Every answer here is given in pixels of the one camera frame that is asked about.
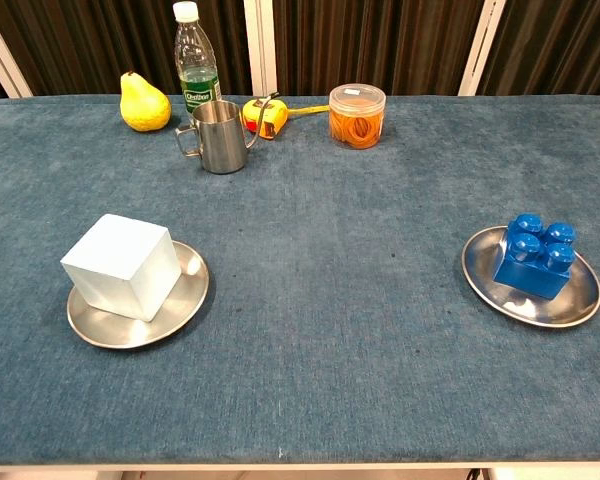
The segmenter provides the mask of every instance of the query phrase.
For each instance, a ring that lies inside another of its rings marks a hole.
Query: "white cube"
[[[180,277],[169,230],[111,214],[101,217],[60,263],[89,305],[145,322]]]

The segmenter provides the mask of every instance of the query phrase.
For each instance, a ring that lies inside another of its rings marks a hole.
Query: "yellow pear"
[[[120,77],[120,88],[120,113],[127,125],[147,132],[167,124],[171,118],[171,103],[164,93],[133,72]]]

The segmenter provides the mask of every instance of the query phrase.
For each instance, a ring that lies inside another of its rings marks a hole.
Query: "white bottle cap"
[[[178,23],[198,21],[198,5],[196,2],[178,2],[173,4],[173,13]]]

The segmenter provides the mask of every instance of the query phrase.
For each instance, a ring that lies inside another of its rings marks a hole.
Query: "measuring tape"
[[[249,100],[242,107],[242,118],[244,126],[252,133],[255,133],[258,127],[258,117],[262,101],[260,99]],[[289,115],[308,115],[310,113],[327,112],[329,105],[318,105],[305,108],[288,108],[282,100],[271,100],[264,110],[262,118],[262,127],[260,127],[260,136],[267,140],[273,140],[284,124],[287,123]]]

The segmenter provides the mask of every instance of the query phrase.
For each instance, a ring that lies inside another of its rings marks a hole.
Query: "water bottle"
[[[173,13],[178,22],[176,69],[189,120],[192,120],[192,112],[198,105],[221,99],[216,57],[209,38],[198,24],[195,2],[174,3]]]

